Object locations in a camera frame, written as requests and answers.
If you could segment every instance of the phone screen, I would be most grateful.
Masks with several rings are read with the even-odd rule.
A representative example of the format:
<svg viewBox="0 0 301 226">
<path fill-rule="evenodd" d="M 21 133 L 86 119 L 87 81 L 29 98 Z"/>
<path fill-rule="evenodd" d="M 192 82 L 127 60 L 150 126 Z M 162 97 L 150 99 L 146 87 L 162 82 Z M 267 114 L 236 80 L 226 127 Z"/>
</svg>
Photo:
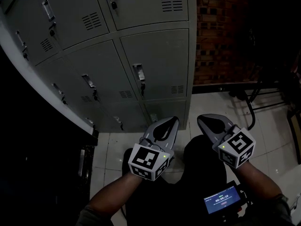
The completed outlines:
<svg viewBox="0 0 301 226">
<path fill-rule="evenodd" d="M 204 198 L 208 213 L 214 213 L 225 207 L 238 202 L 240 197 L 234 186 L 227 188 L 217 194 Z"/>
</svg>

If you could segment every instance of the tiled floor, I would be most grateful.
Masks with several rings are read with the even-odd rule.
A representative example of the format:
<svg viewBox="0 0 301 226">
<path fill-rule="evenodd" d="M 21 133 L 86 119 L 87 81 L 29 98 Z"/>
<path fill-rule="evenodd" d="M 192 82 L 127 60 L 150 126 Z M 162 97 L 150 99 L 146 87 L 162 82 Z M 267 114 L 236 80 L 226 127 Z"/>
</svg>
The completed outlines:
<svg viewBox="0 0 301 226">
<path fill-rule="evenodd" d="M 253 107 L 274 104 L 281 101 L 279 93 L 258 96 Z M 191 138 L 202 134 L 197 125 L 197 116 L 206 113 L 222 114 L 240 127 L 251 124 L 252 117 L 245 102 L 232 98 L 227 92 L 193 95 L 190 105 L 189 123 L 186 130 L 178 132 L 174 145 L 175 160 L 163 174 L 170 183 L 177 182 L 184 170 L 182 155 Z M 250 162 L 266 175 L 270 176 L 289 198 L 291 206 L 298 193 L 301 193 L 301 165 L 296 159 L 291 131 L 286 119 L 285 105 L 258 110 L 256 123 L 250 131 L 256 139 L 255 152 Z M 123 153 L 139 141 L 143 133 L 102 133 L 95 148 L 91 181 L 92 197 L 103 186 L 121 177 Z M 227 181 L 238 179 L 226 166 Z M 112 218 L 116 226 L 125 226 L 126 221 L 121 211 Z"/>
</svg>

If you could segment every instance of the ventilation slot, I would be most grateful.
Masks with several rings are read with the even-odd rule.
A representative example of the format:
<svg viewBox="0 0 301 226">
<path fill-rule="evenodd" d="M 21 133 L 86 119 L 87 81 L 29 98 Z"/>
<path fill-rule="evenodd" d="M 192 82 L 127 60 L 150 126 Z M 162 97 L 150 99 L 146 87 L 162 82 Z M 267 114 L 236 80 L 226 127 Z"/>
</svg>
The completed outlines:
<svg viewBox="0 0 301 226">
<path fill-rule="evenodd" d="M 41 46 L 42 46 L 42 48 L 44 49 L 45 52 L 52 49 L 52 45 L 51 45 L 51 43 L 49 42 L 48 39 L 45 39 L 44 41 L 42 41 Z"/>
<path fill-rule="evenodd" d="M 80 97 L 84 102 L 92 102 L 91 98 L 89 96 L 81 96 Z"/>
<path fill-rule="evenodd" d="M 87 30 L 91 30 L 102 25 L 97 13 L 91 13 L 82 17 L 82 20 Z"/>
<path fill-rule="evenodd" d="M 172 94 L 182 94 L 182 93 L 184 93 L 184 86 L 183 85 L 172 86 L 171 87 L 171 93 Z"/>
<path fill-rule="evenodd" d="M 124 99 L 126 99 L 126 98 L 132 98 L 133 97 L 132 93 L 129 90 L 119 91 L 119 94 Z"/>
<path fill-rule="evenodd" d="M 161 0 L 163 12 L 183 11 L 182 0 Z"/>
</svg>

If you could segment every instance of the person's right arm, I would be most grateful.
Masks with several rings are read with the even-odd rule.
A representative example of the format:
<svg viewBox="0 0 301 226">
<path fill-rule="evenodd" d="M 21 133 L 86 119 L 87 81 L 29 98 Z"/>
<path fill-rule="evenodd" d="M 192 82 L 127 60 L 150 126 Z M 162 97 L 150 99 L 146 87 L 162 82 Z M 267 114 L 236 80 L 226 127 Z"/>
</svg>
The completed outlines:
<svg viewBox="0 0 301 226">
<path fill-rule="evenodd" d="M 259 171 L 248 161 L 239 168 L 234 169 L 233 172 L 257 200 L 272 199 L 282 194 L 281 189 L 271 178 Z"/>
</svg>

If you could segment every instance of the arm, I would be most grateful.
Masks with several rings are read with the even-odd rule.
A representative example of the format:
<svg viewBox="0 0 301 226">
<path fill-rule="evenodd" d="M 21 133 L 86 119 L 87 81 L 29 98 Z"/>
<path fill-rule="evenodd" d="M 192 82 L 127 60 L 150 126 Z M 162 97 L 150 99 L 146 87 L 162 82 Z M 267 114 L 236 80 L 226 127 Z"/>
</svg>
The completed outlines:
<svg viewBox="0 0 301 226">
<path fill-rule="evenodd" d="M 126 203 L 142 180 L 130 172 L 127 173 L 100 190 L 91 199 L 90 208 L 102 216 L 113 216 Z"/>
<path fill-rule="evenodd" d="M 246 161 L 233 172 L 239 181 L 249 189 L 249 192 L 258 200 L 267 200 L 281 194 L 278 185 L 251 163 Z"/>
</svg>

